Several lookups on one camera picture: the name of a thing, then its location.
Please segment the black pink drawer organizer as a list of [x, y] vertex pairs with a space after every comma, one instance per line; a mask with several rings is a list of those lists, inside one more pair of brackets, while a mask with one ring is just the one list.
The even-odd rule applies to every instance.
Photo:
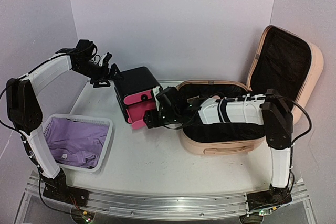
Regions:
[[114, 90], [125, 121], [135, 130], [146, 127], [143, 120], [145, 112], [156, 109], [153, 89], [162, 86], [145, 66], [121, 74], [123, 80], [114, 81]]

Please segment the purple garment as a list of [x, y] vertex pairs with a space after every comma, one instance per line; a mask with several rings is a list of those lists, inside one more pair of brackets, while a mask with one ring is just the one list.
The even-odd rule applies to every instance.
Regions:
[[51, 118], [44, 134], [56, 162], [93, 169], [97, 167], [109, 126], [66, 118]]

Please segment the white perforated plastic basket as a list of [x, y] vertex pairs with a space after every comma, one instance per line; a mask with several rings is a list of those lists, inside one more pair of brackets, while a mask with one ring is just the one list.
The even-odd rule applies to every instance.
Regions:
[[44, 123], [43, 133], [53, 158], [62, 168], [96, 173], [106, 157], [113, 122], [108, 118], [53, 114]]

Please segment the pink hard-shell suitcase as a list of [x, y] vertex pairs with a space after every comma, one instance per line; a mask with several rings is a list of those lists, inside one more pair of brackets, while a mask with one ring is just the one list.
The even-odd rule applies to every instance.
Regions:
[[[224, 80], [189, 80], [177, 86], [188, 101], [214, 96], [286, 104], [293, 123], [301, 118], [322, 74], [324, 58], [315, 44], [276, 26], [260, 39], [246, 83]], [[195, 123], [180, 130], [183, 147], [196, 155], [247, 153], [264, 140], [264, 126], [252, 123]]]

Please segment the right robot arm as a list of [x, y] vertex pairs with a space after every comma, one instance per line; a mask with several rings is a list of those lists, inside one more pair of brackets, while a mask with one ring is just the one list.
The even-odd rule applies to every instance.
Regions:
[[294, 115], [297, 107], [308, 120], [307, 111], [297, 101], [281, 95], [275, 89], [262, 94], [244, 94], [226, 97], [213, 93], [207, 97], [184, 98], [177, 88], [167, 87], [155, 94], [156, 107], [144, 113], [147, 128], [165, 127], [174, 124], [176, 130], [205, 127], [217, 137], [232, 142], [265, 137], [271, 150], [272, 173], [269, 189], [248, 195], [248, 201], [261, 205], [280, 205], [289, 201], [289, 181], [294, 177], [292, 152], [295, 142], [309, 133], [305, 130], [293, 137]]

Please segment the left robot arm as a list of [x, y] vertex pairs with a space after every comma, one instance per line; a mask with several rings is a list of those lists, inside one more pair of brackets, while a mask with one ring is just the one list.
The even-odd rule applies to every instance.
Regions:
[[95, 88], [109, 87], [111, 81], [123, 80], [117, 65], [110, 64], [111, 53], [99, 62], [93, 41], [81, 39], [74, 48], [63, 48], [19, 78], [11, 78], [1, 95], [6, 95], [7, 116], [10, 129], [20, 134], [31, 162], [44, 179], [56, 180], [64, 175], [53, 158], [43, 134], [43, 113], [37, 96], [51, 82], [72, 70], [89, 78]]

